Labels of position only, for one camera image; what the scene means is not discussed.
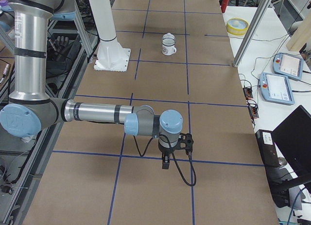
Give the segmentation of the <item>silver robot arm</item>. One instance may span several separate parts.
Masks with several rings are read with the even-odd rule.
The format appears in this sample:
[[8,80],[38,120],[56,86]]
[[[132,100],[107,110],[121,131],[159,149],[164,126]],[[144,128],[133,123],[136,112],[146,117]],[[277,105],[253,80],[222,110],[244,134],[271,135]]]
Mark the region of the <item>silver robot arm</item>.
[[45,91],[47,28],[52,18],[75,18],[75,0],[8,0],[15,14],[15,89],[0,112],[2,127],[25,138],[60,122],[91,121],[124,125],[132,136],[158,139],[162,167],[180,148],[183,118],[178,111],[156,115],[147,106],[87,104],[51,98]]

